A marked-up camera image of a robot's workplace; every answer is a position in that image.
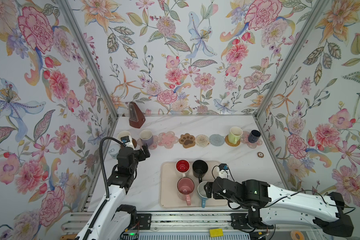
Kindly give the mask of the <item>purple mug white inside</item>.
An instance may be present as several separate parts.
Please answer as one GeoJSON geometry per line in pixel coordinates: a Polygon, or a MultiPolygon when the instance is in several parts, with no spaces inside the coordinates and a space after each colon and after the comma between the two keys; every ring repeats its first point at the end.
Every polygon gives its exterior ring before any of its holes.
{"type": "Polygon", "coordinates": [[[142,130],[140,132],[140,140],[143,145],[151,146],[154,143],[153,132],[151,130],[142,130]]]}

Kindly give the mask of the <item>blue mug white inside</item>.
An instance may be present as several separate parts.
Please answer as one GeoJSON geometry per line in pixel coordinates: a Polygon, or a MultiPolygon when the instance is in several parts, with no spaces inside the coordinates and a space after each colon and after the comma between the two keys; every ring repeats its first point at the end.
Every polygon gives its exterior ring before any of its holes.
{"type": "Polygon", "coordinates": [[[207,186],[207,183],[208,182],[206,182],[206,181],[201,182],[201,183],[199,183],[198,188],[197,188],[199,197],[201,198],[201,201],[202,201],[202,203],[201,203],[202,208],[206,207],[206,202],[209,199],[208,196],[207,196],[207,192],[205,190],[205,187],[207,186]]]}

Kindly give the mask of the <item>cream mug pink handle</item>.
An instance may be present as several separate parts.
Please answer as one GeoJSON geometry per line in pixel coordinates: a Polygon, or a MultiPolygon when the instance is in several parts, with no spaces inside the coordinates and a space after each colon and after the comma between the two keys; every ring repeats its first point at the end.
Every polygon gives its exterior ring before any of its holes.
{"type": "Polygon", "coordinates": [[[120,133],[118,134],[117,139],[118,139],[119,141],[121,141],[121,137],[127,136],[127,135],[130,135],[130,136],[131,136],[131,133],[130,133],[129,131],[122,131],[122,132],[120,132],[120,133]]]}

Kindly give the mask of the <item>black mug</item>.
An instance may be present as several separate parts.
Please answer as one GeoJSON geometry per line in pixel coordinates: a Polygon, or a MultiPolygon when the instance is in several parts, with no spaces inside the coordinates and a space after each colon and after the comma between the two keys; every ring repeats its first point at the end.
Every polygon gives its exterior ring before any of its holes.
{"type": "Polygon", "coordinates": [[[192,165],[192,169],[194,177],[198,179],[199,183],[201,183],[203,181],[203,177],[208,172],[209,167],[205,161],[196,160],[192,165]]]}

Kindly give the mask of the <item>red mug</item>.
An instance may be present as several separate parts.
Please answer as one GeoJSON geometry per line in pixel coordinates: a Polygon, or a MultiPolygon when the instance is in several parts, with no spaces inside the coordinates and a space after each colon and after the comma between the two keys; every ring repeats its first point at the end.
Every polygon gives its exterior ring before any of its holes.
{"type": "Polygon", "coordinates": [[[176,174],[179,178],[188,177],[190,168],[190,163],[187,160],[178,160],[175,165],[176,174]]]}

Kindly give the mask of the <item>woven rattan round coaster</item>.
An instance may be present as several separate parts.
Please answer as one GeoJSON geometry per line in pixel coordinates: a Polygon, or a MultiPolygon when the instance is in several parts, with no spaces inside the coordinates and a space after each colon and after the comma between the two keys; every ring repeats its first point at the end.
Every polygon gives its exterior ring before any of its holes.
{"type": "Polygon", "coordinates": [[[238,147],[240,145],[240,141],[237,141],[235,144],[232,144],[230,141],[229,141],[229,136],[225,136],[225,143],[230,146],[230,147],[238,147]]]}

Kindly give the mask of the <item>grey-blue woven round coaster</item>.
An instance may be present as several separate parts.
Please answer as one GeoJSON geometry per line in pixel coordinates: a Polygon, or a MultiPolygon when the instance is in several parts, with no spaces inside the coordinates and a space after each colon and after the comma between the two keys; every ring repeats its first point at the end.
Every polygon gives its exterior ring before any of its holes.
{"type": "Polygon", "coordinates": [[[209,137],[210,144],[215,147],[220,147],[225,143],[225,138],[219,134],[213,134],[209,137]]]}

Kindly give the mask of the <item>white multicolour zigzag coaster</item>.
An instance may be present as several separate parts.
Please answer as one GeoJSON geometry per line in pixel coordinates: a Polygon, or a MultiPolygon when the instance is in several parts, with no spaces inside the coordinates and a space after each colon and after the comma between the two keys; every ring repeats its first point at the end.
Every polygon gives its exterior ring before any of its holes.
{"type": "Polygon", "coordinates": [[[195,143],[198,147],[205,148],[210,144],[210,140],[206,135],[198,135],[195,138],[195,143]]]}

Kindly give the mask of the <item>light green mug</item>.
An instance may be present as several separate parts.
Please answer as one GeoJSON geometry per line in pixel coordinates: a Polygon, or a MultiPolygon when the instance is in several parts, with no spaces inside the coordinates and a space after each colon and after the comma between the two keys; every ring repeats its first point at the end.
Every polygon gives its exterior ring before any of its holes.
{"type": "Polygon", "coordinates": [[[235,144],[237,141],[240,141],[241,136],[243,135],[243,130],[239,127],[231,127],[230,132],[228,134],[229,141],[232,144],[235,144]]]}

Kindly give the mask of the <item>small dark navy mug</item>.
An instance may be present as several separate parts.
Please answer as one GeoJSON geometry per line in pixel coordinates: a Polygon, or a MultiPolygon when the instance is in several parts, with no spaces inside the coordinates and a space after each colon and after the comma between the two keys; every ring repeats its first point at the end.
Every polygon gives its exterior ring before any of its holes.
{"type": "Polygon", "coordinates": [[[251,144],[257,143],[261,133],[258,130],[252,130],[248,135],[248,142],[251,144]]]}

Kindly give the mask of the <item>brown round cork coaster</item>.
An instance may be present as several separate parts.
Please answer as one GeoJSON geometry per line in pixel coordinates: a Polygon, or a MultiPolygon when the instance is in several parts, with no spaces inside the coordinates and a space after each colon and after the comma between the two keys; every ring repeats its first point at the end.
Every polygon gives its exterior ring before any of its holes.
{"type": "Polygon", "coordinates": [[[135,139],[132,139],[132,143],[134,145],[134,148],[136,148],[137,147],[137,141],[135,139]]]}

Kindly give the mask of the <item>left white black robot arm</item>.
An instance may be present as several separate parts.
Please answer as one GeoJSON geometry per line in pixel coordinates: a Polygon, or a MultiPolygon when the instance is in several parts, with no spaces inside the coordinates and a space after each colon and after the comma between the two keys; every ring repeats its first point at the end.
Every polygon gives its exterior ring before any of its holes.
{"type": "Polygon", "coordinates": [[[106,193],[85,227],[77,234],[77,240],[118,240],[125,230],[137,226],[135,206],[122,204],[135,178],[139,162],[149,158],[147,145],[139,150],[120,148],[118,163],[105,181],[106,193]]]}

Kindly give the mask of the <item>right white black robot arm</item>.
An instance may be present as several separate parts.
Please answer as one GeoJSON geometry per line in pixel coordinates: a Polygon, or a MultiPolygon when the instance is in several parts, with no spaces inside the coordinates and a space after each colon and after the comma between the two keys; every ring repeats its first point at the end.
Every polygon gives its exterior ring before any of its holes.
{"type": "Polygon", "coordinates": [[[217,177],[204,186],[208,198],[237,204],[246,214],[233,214],[235,229],[272,229],[276,225],[305,225],[334,237],[348,238],[354,231],[351,217],[344,212],[340,193],[326,196],[293,192],[266,182],[242,183],[217,177]]]}

